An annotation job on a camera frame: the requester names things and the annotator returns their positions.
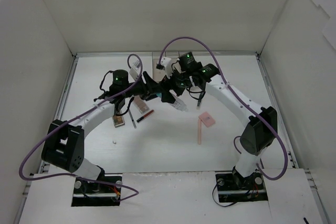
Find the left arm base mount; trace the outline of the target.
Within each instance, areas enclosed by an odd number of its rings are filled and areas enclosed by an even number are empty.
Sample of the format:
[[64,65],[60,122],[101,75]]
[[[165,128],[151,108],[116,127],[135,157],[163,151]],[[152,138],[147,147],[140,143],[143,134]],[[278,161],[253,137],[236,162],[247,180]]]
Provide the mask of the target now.
[[87,182],[76,178],[72,196],[72,207],[120,206],[121,187]]

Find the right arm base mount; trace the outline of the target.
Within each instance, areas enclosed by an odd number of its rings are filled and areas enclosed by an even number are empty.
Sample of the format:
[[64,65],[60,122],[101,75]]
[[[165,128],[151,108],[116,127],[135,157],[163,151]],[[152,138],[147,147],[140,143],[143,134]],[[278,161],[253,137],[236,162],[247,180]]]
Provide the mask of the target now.
[[261,173],[253,173],[242,182],[235,181],[232,173],[218,173],[215,178],[212,198],[219,206],[230,207],[241,202],[268,201]]

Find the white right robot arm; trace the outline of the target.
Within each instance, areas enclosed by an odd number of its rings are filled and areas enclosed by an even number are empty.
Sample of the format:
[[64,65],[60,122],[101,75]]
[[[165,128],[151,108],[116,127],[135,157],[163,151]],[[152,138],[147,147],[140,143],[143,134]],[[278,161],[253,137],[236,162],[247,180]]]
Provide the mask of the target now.
[[167,79],[177,88],[177,94],[187,88],[198,87],[216,98],[240,120],[245,128],[239,138],[243,150],[233,168],[232,181],[238,188],[249,185],[265,149],[278,137],[276,110],[253,102],[221,76],[218,65],[202,65],[191,52],[176,60],[161,56],[157,68],[165,71]]

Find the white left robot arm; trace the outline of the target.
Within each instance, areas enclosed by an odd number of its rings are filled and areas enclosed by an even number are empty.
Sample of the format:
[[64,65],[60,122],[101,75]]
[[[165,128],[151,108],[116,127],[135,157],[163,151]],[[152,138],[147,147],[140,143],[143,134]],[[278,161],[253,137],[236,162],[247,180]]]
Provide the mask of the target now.
[[105,171],[85,158],[85,138],[102,122],[120,114],[127,98],[138,95],[151,100],[164,94],[161,84],[147,72],[134,82],[129,82],[125,70],[113,71],[112,77],[111,86],[95,99],[97,104],[91,109],[72,120],[51,123],[41,154],[42,160],[67,171],[68,175],[86,179],[86,186],[95,193],[105,186]]

